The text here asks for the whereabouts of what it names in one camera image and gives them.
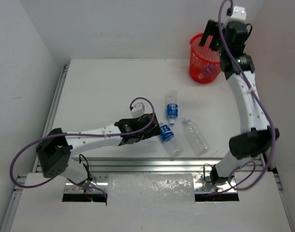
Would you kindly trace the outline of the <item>blue label bottle Chinese text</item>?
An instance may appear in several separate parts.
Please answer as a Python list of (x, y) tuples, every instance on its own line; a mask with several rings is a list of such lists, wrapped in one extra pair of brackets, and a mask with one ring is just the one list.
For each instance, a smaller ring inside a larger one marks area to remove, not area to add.
[(171, 128), (162, 122), (159, 123), (159, 128), (161, 131), (160, 140), (168, 155), (172, 158), (179, 156), (183, 152), (183, 149)]

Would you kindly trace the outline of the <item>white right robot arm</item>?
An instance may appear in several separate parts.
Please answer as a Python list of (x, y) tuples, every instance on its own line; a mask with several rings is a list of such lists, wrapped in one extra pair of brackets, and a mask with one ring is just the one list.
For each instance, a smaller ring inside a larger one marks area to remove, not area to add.
[(214, 185), (229, 181), (239, 167), (260, 154), (270, 151), (272, 157), (280, 135), (256, 92), (253, 60), (244, 53), (251, 33), (247, 26), (240, 21), (222, 25), (209, 20), (199, 42), (204, 46), (212, 36), (209, 48), (220, 56), (220, 67), (233, 91), (240, 118), (240, 134), (230, 138), (229, 152), (210, 172)]

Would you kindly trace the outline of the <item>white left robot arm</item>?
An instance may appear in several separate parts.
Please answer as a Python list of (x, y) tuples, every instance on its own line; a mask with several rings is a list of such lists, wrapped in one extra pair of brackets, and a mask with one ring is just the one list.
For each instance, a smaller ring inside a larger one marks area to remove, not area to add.
[(36, 153), (45, 178), (60, 175), (81, 184), (94, 179), (87, 165), (79, 164), (73, 157), (97, 148), (132, 145), (160, 133), (157, 118), (152, 114), (121, 119), (100, 129), (78, 133), (56, 128), (37, 145)]

